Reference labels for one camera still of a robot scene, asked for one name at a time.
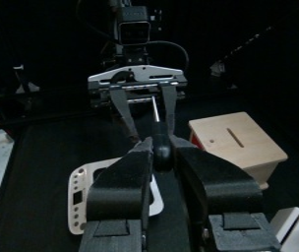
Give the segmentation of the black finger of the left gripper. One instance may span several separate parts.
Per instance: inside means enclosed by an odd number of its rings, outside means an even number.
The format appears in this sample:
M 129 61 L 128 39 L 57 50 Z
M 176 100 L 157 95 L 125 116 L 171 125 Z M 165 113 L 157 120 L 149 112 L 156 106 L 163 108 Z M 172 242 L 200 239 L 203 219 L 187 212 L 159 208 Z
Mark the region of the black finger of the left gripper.
M 175 133 L 177 91 L 176 87 L 168 84 L 163 85 L 160 90 L 164 102 L 167 131 L 168 134 L 172 135 Z
M 127 102 L 127 95 L 123 89 L 111 89 L 111 100 L 112 104 L 119 112 L 121 117 L 125 129 L 127 136 L 132 143 L 137 143 L 140 141 L 139 134 L 136 131 L 131 110 Z

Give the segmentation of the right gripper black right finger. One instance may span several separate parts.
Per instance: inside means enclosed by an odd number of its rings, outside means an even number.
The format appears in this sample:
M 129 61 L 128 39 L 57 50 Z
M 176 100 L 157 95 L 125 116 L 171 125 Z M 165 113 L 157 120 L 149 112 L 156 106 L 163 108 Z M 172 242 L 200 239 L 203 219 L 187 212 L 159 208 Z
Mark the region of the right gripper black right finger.
M 279 252 L 252 176 L 190 141 L 173 136 L 171 143 L 191 252 Z

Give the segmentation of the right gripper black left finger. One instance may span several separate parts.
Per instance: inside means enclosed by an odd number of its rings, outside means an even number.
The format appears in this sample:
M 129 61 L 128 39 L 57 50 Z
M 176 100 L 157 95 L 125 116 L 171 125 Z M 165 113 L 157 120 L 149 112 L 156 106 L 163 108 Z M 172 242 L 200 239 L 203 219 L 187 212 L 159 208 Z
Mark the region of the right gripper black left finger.
M 79 252 L 145 252 L 152 138 L 137 143 L 99 175 L 87 197 Z

